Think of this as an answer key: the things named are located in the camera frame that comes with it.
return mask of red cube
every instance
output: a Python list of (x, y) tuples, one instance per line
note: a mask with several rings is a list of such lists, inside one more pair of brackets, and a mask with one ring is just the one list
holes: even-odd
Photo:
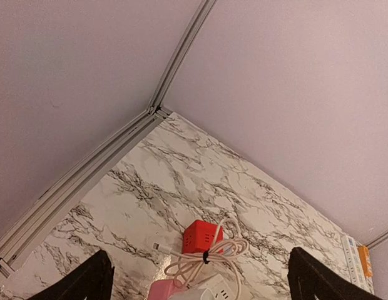
[[(217, 230), (217, 225), (201, 220), (195, 220), (183, 233), (182, 253), (204, 253), (211, 247)], [(217, 242), (223, 240), (223, 228), (219, 230)]]

